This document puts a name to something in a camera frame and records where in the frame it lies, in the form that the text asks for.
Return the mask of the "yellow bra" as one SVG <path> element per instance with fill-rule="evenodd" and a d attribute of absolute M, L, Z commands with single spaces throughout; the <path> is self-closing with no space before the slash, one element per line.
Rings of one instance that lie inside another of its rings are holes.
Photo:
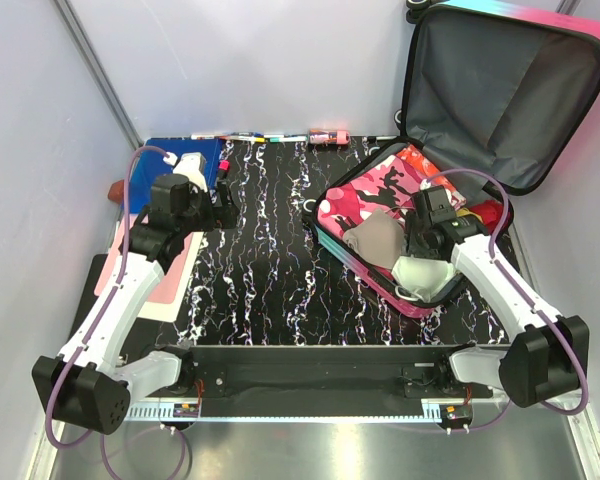
<path fill-rule="evenodd" d="M 477 215 L 475 212 L 469 210 L 469 209 L 459 209 L 456 211 L 457 216 L 460 218 L 467 218 L 467 219 L 471 219 L 472 221 L 477 221 L 478 223 L 482 223 L 482 217 L 480 215 Z"/>

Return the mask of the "white bra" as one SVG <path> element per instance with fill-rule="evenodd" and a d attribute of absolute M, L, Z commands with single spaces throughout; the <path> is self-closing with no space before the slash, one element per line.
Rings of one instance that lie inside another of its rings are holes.
<path fill-rule="evenodd" d="M 446 261 L 401 256 L 391 275 L 395 293 L 407 301 L 431 302 L 455 277 L 456 269 Z"/>

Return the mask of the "red lace bra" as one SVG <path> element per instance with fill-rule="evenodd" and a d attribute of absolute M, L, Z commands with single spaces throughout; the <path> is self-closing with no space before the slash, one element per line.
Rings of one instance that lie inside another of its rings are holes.
<path fill-rule="evenodd" d="M 474 216 L 481 221 L 489 234 L 492 234 L 496 230 L 503 213 L 506 213 L 506 219 L 501 228 L 502 231 L 508 228 L 513 218 L 511 208 L 505 209 L 502 203 L 494 199 L 489 199 L 480 204 L 470 206 L 468 212 L 471 216 Z"/>

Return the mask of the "pink camouflage garment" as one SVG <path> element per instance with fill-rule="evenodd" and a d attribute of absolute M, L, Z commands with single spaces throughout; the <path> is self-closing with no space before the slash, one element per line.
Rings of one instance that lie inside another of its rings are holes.
<path fill-rule="evenodd" d="M 343 185 L 328 189 L 318 205 L 319 225 L 342 238 L 347 230 L 361 224 L 376 209 L 403 222 L 405 213 L 414 208 L 413 194 L 426 184 L 423 177 L 396 154 L 363 170 Z M 446 191 L 454 209 L 465 205 L 466 198 L 457 188 L 453 193 Z"/>

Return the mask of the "beige bra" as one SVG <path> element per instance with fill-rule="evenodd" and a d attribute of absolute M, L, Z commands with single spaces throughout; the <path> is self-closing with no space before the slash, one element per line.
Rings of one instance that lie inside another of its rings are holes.
<path fill-rule="evenodd" d="M 406 245 L 403 226 L 381 209 L 347 230 L 342 240 L 361 259 L 387 270 L 394 267 Z"/>

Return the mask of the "orange white shirt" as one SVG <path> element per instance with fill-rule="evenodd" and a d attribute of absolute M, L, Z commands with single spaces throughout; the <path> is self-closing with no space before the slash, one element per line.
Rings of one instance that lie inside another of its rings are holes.
<path fill-rule="evenodd" d="M 427 186 L 443 186 L 451 193 L 456 191 L 454 185 L 444 175 L 434 178 L 440 170 L 413 145 L 403 148 L 396 156 L 415 169 L 423 177 Z"/>

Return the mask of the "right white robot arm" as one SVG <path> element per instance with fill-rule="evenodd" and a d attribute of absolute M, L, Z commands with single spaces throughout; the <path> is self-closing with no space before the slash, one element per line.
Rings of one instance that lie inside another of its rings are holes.
<path fill-rule="evenodd" d="M 507 350 L 458 347 L 434 371 L 434 384 L 456 396 L 469 383 L 505 392 L 518 407 L 535 404 L 561 414 L 581 413 L 589 401 L 589 328 L 545 301 L 496 247 L 494 234 L 460 217 L 442 186 L 414 194 L 421 244 L 449 262 L 478 289 L 504 327 Z"/>

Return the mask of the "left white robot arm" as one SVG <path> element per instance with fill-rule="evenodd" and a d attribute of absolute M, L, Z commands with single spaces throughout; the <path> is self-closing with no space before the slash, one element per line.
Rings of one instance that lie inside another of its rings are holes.
<path fill-rule="evenodd" d="M 224 179 L 212 192 L 184 174 L 155 179 L 149 203 L 136 219 L 124 219 L 114 273 L 83 323 L 55 357 L 41 356 L 32 368 L 48 434 L 61 421 L 109 435 L 150 394 L 168 389 L 183 396 L 194 388 L 193 356 L 185 348 L 158 347 L 124 366 L 119 355 L 142 306 L 183 255 L 186 239 L 232 229 L 238 214 Z"/>

